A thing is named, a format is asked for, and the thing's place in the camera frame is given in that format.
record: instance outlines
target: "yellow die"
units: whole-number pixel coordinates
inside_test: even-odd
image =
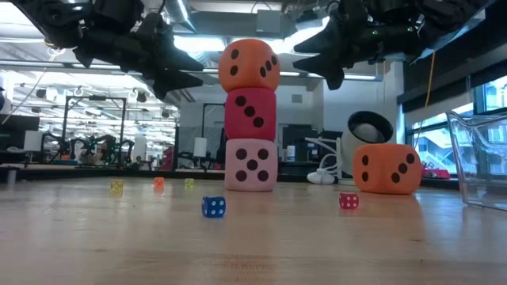
[[[195,181],[192,178],[185,179],[185,188],[193,188],[195,185]]]
[[[122,196],[124,194],[124,181],[123,180],[111,180],[110,191],[111,196]]]

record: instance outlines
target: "small red die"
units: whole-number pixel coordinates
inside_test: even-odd
[[[355,209],[359,206],[359,197],[355,193],[340,193],[340,207]]]

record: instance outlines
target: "computer monitor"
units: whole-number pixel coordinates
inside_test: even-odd
[[[25,132],[38,131],[38,116],[11,116],[1,124],[7,115],[0,115],[0,151],[15,146],[22,150],[25,146]]]

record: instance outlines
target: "blue die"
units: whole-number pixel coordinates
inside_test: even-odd
[[[206,218],[222,218],[225,214],[225,198],[223,197],[203,197],[201,210]]]

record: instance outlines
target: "clear plastic bin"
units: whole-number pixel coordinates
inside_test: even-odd
[[[447,118],[463,202],[507,211],[507,116]]]

